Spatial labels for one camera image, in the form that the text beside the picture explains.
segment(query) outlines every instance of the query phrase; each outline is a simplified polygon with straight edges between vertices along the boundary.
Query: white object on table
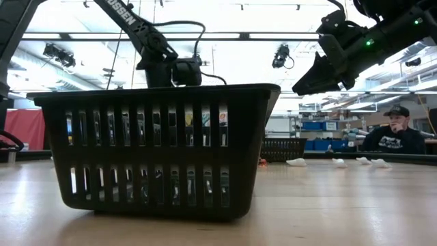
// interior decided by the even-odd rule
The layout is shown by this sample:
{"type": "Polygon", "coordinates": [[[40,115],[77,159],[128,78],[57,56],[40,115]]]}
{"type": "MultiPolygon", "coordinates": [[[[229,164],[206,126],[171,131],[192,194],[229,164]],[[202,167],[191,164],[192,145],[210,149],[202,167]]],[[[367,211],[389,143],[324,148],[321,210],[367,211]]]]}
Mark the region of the white object on table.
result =
{"type": "Polygon", "coordinates": [[[376,168],[392,168],[392,165],[390,165],[389,163],[385,162],[383,159],[371,160],[371,162],[373,163],[373,165],[376,168]]]}
{"type": "Polygon", "coordinates": [[[367,160],[365,157],[356,158],[357,161],[361,163],[361,165],[371,165],[371,161],[367,160]]]}
{"type": "Polygon", "coordinates": [[[307,163],[305,162],[305,160],[303,158],[289,160],[289,161],[287,161],[287,164],[291,165],[292,167],[305,167],[307,165],[307,163]]]}
{"type": "Polygon", "coordinates": [[[333,163],[336,168],[348,168],[348,165],[344,163],[343,159],[333,159],[333,163]]]}

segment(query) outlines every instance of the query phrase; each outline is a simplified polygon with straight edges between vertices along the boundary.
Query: black cap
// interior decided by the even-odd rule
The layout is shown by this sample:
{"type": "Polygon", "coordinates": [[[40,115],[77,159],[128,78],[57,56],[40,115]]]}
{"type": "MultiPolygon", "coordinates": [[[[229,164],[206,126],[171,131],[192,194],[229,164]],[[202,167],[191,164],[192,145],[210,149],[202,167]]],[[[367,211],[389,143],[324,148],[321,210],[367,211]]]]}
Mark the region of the black cap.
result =
{"type": "Polygon", "coordinates": [[[408,117],[410,116],[410,111],[403,106],[394,106],[390,109],[390,111],[384,113],[384,116],[390,116],[392,114],[408,117]]]}

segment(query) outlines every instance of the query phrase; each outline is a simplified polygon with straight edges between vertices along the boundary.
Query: red curtain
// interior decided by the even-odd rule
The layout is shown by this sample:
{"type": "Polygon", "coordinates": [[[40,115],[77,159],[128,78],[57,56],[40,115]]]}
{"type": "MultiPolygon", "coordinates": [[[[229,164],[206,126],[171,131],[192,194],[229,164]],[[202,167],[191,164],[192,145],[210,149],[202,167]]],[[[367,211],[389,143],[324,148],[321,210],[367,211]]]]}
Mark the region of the red curtain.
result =
{"type": "Polygon", "coordinates": [[[29,150],[43,149],[44,130],[45,124],[41,109],[8,110],[6,114],[5,131],[13,134],[23,143],[28,143],[29,150]]]}

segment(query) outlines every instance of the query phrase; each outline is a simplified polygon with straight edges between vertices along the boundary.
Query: ceiling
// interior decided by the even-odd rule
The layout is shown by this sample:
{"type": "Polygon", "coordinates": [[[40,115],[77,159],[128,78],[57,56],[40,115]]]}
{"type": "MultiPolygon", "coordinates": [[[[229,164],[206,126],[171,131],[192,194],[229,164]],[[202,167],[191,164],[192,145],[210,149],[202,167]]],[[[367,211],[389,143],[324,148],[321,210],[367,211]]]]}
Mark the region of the ceiling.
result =
{"type": "MultiPolygon", "coordinates": [[[[160,5],[160,1],[153,0],[130,2],[134,5],[135,13],[153,23],[174,20],[199,21],[207,27],[208,32],[313,33],[320,25],[321,17],[337,9],[326,0],[164,0],[163,6],[160,5]]],[[[356,11],[352,0],[340,2],[346,6],[348,19],[359,25],[369,27],[374,25],[374,20],[356,11]]],[[[87,1],[86,6],[88,8],[85,7],[84,0],[46,1],[38,8],[27,33],[120,32],[120,28],[93,1],[87,1]]],[[[162,32],[201,31],[199,27],[190,25],[174,25],[158,29],[162,32]]],[[[225,78],[228,84],[276,83],[284,92],[291,91],[293,84],[313,65],[315,52],[323,53],[323,51],[317,42],[286,42],[290,48],[290,55],[294,58],[294,67],[290,70],[274,69],[271,66],[272,59],[279,45],[283,43],[281,41],[202,41],[199,43],[199,54],[208,65],[202,66],[201,70],[225,78]]],[[[190,57],[193,54],[193,41],[175,41],[170,42],[170,45],[180,57],[190,57]]],[[[383,66],[374,66],[364,71],[352,90],[372,90],[382,84],[388,85],[398,80],[391,86],[383,86],[383,89],[400,91],[408,90],[408,87],[421,83],[422,80],[433,80],[434,65],[437,61],[436,47],[426,47],[420,50],[420,53],[409,53],[408,56],[405,55],[406,51],[408,50],[396,54],[383,66]],[[421,57],[423,63],[418,67],[407,68],[403,64],[404,60],[414,57],[421,57]],[[415,73],[421,74],[421,70],[428,70],[428,73],[425,74],[424,79],[419,80],[415,73]]],[[[47,90],[50,86],[52,86],[50,88],[63,86],[63,90],[104,89],[107,78],[103,76],[106,72],[102,69],[112,67],[115,72],[111,79],[111,89],[116,88],[117,85],[125,89],[147,87],[144,71],[135,70],[140,56],[129,41],[26,40],[20,43],[15,58],[13,62],[27,69],[27,72],[17,72],[17,70],[10,72],[15,81],[12,89],[16,92],[47,90]],[[65,69],[56,61],[47,60],[42,54],[47,43],[53,43],[60,49],[74,53],[76,66],[65,69]],[[47,75],[49,70],[55,73],[54,77],[49,78],[47,75]],[[42,79],[41,74],[44,74],[46,79],[42,79]]],[[[292,65],[290,60],[286,63],[287,67],[292,65]]],[[[217,79],[203,77],[203,85],[218,84],[221,82],[217,79]]],[[[290,95],[286,96],[284,95],[282,99],[285,100],[283,104],[290,105],[290,95]]],[[[344,100],[348,103],[369,100],[368,95],[360,94],[337,96],[322,94],[306,98],[294,95],[293,97],[299,100],[295,103],[300,107],[304,107],[307,102],[320,101],[326,105],[344,100]]]]}

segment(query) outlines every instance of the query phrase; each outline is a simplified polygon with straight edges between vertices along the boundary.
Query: black t-shirt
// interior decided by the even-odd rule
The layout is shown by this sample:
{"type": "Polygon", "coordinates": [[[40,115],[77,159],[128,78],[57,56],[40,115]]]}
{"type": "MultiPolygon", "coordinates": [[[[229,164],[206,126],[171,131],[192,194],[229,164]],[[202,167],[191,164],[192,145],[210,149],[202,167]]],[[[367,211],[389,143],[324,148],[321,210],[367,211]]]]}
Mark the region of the black t-shirt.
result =
{"type": "Polygon", "coordinates": [[[383,126],[366,136],[363,150],[393,154],[425,154],[425,140],[419,131],[411,128],[394,133],[390,126],[383,126]]]}

